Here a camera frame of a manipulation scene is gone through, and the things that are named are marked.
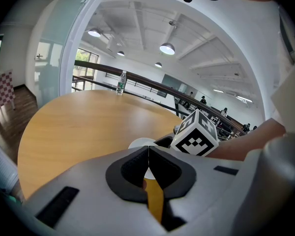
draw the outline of ceiling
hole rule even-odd
[[[103,33],[101,43],[87,34],[91,28]],[[87,31],[83,35],[85,42],[115,56],[116,52],[106,49],[108,39],[113,37],[120,49],[127,50],[127,58],[151,66],[154,66],[154,61],[144,57],[153,55],[157,59],[165,55],[159,51],[159,46],[170,42],[176,49],[175,55],[170,58],[175,59],[182,69],[188,69],[206,80],[213,89],[237,94],[254,102],[258,100],[251,80],[229,48],[197,19],[188,18],[178,11],[138,1],[102,2],[92,16]]]

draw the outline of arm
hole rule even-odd
[[[245,136],[223,141],[207,157],[243,161],[249,151],[263,148],[273,138],[283,136],[285,128],[269,119]]]

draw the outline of sleeve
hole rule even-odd
[[[271,118],[274,119],[275,121],[277,121],[282,126],[284,126],[282,118],[281,118],[281,116],[280,116],[280,114],[279,114],[279,112],[277,110],[274,111]]]

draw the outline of wooden floor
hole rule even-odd
[[[18,149],[26,125],[37,112],[35,97],[22,87],[15,91],[15,110],[11,104],[0,108],[0,146],[17,164]]]

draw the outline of railing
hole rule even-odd
[[[79,77],[79,76],[75,76],[75,75],[73,75],[73,79],[82,80],[82,81],[85,81],[85,82],[90,82],[90,83],[92,83],[92,84],[96,84],[96,85],[99,85],[99,86],[102,86],[102,87],[105,87],[105,88],[109,88],[109,89],[111,89],[111,90],[115,90],[115,91],[116,91],[116,88],[115,88],[115,87],[111,87],[111,86],[109,86],[109,85],[106,85],[106,84],[103,84],[103,83],[100,83],[100,82],[97,82],[97,81],[89,80],[89,79],[86,79],[86,78],[83,78],[83,77]],[[72,87],[72,89],[74,89],[75,91],[83,91],[83,89],[79,89],[79,88],[76,88],[76,87]],[[167,105],[164,105],[164,104],[162,104],[162,103],[160,103],[160,102],[146,99],[146,98],[144,98],[144,97],[138,96],[138,95],[136,95],[136,94],[134,94],[134,93],[131,93],[131,92],[128,92],[128,91],[126,91],[126,90],[124,90],[123,92],[124,92],[124,93],[127,93],[127,94],[134,95],[134,96],[136,96],[136,97],[140,97],[140,98],[142,98],[142,99],[145,99],[145,100],[148,100],[148,101],[151,101],[151,102],[154,102],[154,103],[156,103],[157,105],[160,105],[160,106],[163,107],[163,108],[167,108],[167,109],[169,109],[169,110],[175,111],[176,113],[183,114],[183,115],[185,115],[185,116],[188,116],[188,115],[189,115],[189,114],[186,114],[186,113],[184,113],[184,112],[182,112],[182,111],[180,111],[180,110],[178,110],[178,109],[176,109],[176,108],[171,108],[171,107],[169,107],[169,106],[167,106]]]
[[[181,105],[184,105],[186,102],[188,103],[188,101],[186,101],[186,100],[181,100],[180,101]],[[188,103],[188,104],[189,104],[188,109],[190,109],[191,112],[193,112],[193,111],[195,111],[197,109],[197,106],[195,106],[195,105],[193,105],[191,103]]]
[[[111,78],[111,79],[114,79],[114,80],[119,80],[119,76],[111,74],[111,73],[106,73],[105,77]],[[160,90],[156,90],[156,89],[154,89],[152,87],[147,87],[146,85],[138,83],[136,81],[127,80],[127,84],[130,84],[130,85],[133,85],[135,87],[147,90],[147,91],[152,92],[152,93],[156,93],[157,95],[159,95],[161,97],[164,97],[164,98],[166,98],[166,96],[167,96],[167,94],[165,92],[162,92]]]
[[[74,64],[78,65],[78,66],[92,68],[92,69],[95,69],[95,70],[99,70],[99,71],[103,71],[103,72],[106,72],[106,73],[114,74],[114,75],[117,75],[117,76],[120,76],[122,74],[121,69],[117,69],[115,67],[111,67],[111,66],[107,66],[107,65],[95,64],[95,63],[90,63],[90,62],[80,61],[80,60],[76,60]],[[97,85],[100,85],[100,86],[103,86],[103,87],[110,88],[108,85],[105,85],[105,84],[102,84],[102,83],[99,83],[99,82],[95,82],[95,81],[92,81],[92,80],[89,80],[89,79],[81,78],[81,77],[78,77],[78,76],[73,76],[73,77],[76,77],[78,79],[83,79],[85,81],[88,81],[88,82],[91,82],[91,83],[94,83],[94,84],[97,84]],[[207,105],[201,103],[200,101],[198,101],[196,99],[191,98],[188,95],[185,95],[184,93],[181,93],[181,92],[179,92],[179,91],[177,91],[177,90],[175,90],[173,88],[170,88],[170,87],[168,87],[166,85],[163,85],[163,84],[160,84],[158,82],[149,80],[149,79],[147,79],[145,77],[142,77],[140,75],[137,75],[137,74],[134,74],[134,73],[131,73],[131,72],[127,72],[127,79],[132,80],[132,81],[137,82],[137,83],[140,83],[140,84],[143,84],[143,85],[145,85],[147,87],[154,88],[155,90],[160,90],[160,91],[165,92],[167,94],[170,94],[170,95],[172,95],[174,97],[177,97],[177,98],[179,98],[181,100],[185,100],[185,101],[189,102],[190,104],[192,104],[193,106],[195,106],[196,108],[198,108],[199,110],[203,110],[203,111],[207,112],[209,118],[215,117],[216,119],[220,120],[221,122],[223,122],[224,124],[230,126],[233,129],[234,134],[231,134],[231,137],[235,137],[235,136],[237,136],[237,134],[240,134],[240,135],[245,135],[246,134],[245,132],[243,132],[241,130],[240,127],[234,125],[230,120],[228,120],[227,118],[222,116],[218,111],[208,107]],[[186,114],[184,112],[181,112],[181,111],[179,111],[177,109],[170,108],[170,107],[168,107],[166,105],[163,105],[163,104],[160,104],[160,103],[157,103],[157,104],[163,106],[164,108],[175,111],[176,113],[180,113],[180,114],[183,114],[185,116],[188,115],[188,114]]]
[[[75,86],[72,86],[72,88],[75,89],[75,91],[85,90],[85,81],[83,79],[89,79],[89,80],[93,79],[93,76],[77,76],[77,77],[82,79],[73,78],[72,84],[74,84]],[[82,89],[77,88],[79,82],[83,83]]]

